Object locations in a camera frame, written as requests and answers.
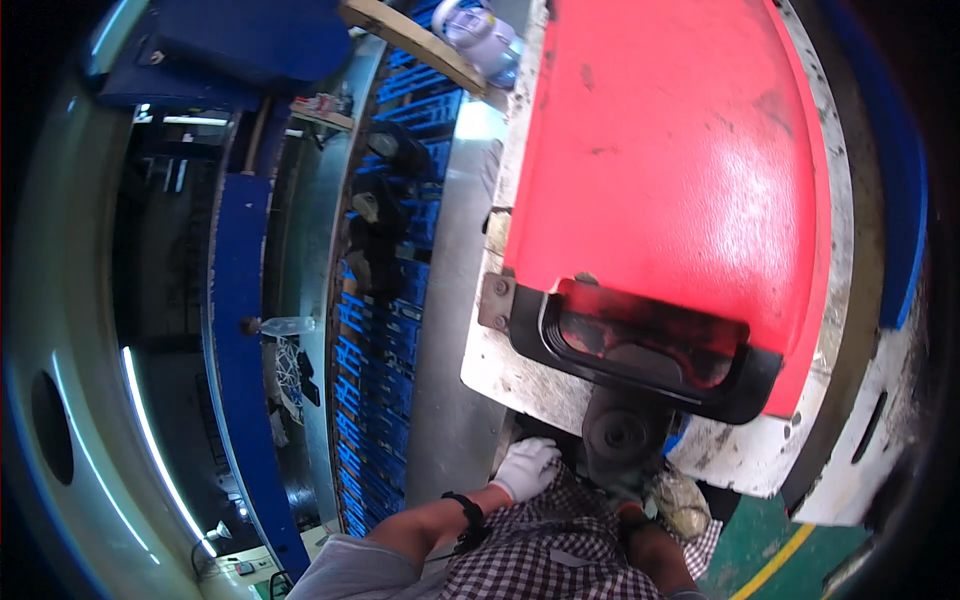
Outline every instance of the checkered shirt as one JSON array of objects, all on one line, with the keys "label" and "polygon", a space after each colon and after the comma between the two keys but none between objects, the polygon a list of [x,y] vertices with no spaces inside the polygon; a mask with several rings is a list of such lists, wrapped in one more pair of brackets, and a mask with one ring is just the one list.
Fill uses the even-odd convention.
[{"label": "checkered shirt", "polygon": [[[442,600],[662,598],[646,574],[627,564],[606,498],[565,468],[543,493],[491,513],[486,524],[492,532],[483,544],[447,565]],[[702,536],[680,541],[694,579],[707,571],[721,526],[714,520]],[[551,558],[556,550],[589,563],[558,562]]]}]

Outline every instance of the red device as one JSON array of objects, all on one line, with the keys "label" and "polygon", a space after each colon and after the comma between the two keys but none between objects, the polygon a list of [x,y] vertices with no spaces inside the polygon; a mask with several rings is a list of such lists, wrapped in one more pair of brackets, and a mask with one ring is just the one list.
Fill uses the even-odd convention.
[{"label": "red device", "polygon": [[[776,8],[556,0],[528,139],[504,257],[516,350],[712,419],[789,418],[826,300],[830,197]],[[624,345],[676,367],[611,360]]]}]

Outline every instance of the metal bracket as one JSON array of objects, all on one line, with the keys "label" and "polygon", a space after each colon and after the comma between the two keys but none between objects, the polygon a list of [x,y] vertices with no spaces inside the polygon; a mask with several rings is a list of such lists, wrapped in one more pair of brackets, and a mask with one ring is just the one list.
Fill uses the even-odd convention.
[{"label": "metal bracket", "polygon": [[510,328],[510,313],[514,308],[516,279],[500,273],[487,273],[483,276],[480,290],[480,310],[477,322],[484,327],[500,331]]}]

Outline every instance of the forearm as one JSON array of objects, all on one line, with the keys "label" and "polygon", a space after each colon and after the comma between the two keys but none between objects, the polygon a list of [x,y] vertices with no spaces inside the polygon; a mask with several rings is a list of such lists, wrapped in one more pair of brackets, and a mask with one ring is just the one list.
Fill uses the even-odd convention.
[{"label": "forearm", "polygon": [[[510,502],[510,497],[497,486],[464,495],[480,507],[484,516]],[[405,554],[420,572],[427,555],[456,540],[465,529],[464,507],[452,498],[444,498],[390,516],[374,527],[366,539]]]},{"label": "forearm", "polygon": [[[646,527],[659,526],[649,524]],[[630,535],[627,544],[630,566],[646,573],[664,596],[682,589],[696,589],[680,546],[663,532],[656,532],[655,536],[649,535],[651,533],[654,532],[637,531]]]}]

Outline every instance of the red plastic cover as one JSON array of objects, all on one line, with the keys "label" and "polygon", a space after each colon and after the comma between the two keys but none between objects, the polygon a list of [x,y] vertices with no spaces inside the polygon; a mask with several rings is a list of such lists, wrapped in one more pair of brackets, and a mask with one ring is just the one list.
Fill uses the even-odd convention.
[{"label": "red plastic cover", "polygon": [[505,265],[748,324],[789,417],[820,329],[827,160],[800,58],[761,0],[556,0]]}]

